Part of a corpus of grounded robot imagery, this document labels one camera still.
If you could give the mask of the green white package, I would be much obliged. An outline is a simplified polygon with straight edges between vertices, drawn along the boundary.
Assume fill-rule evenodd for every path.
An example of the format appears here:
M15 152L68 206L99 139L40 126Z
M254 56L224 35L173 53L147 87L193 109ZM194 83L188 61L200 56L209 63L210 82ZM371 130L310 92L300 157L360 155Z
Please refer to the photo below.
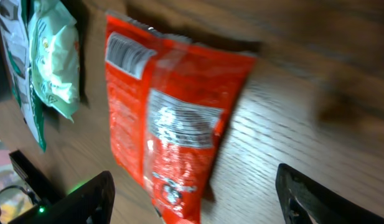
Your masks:
M46 151L42 102L32 84L29 38L26 31L29 1L0 0L0 31L14 95L35 141Z

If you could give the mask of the red snack bag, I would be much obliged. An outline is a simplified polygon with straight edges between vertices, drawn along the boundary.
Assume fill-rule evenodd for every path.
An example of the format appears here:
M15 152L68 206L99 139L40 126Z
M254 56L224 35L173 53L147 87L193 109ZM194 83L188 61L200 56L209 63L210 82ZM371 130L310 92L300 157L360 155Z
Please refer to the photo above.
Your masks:
M200 223L220 140L255 58L106 17L110 143L165 223Z

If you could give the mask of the mint green wipes pack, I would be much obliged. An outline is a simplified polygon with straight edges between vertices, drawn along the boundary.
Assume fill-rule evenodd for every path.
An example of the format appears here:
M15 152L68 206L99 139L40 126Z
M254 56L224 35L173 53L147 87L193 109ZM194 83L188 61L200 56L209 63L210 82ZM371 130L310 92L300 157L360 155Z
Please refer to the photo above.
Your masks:
M37 96L72 120L80 102L77 20L61 1L34 1L28 23L32 84Z

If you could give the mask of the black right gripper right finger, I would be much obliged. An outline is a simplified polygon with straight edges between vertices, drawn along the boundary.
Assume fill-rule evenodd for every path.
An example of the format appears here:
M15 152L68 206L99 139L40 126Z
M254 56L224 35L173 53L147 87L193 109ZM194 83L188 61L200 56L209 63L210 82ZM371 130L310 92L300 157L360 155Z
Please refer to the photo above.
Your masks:
M287 164L280 164L276 191L286 223L384 223Z

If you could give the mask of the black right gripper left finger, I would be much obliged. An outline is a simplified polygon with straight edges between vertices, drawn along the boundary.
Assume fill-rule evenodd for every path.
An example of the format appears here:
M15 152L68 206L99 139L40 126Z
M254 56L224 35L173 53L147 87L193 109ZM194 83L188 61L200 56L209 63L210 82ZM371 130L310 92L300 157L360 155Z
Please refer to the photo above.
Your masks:
M111 221L115 184L103 171L55 203L46 200L10 221L10 224L107 224Z

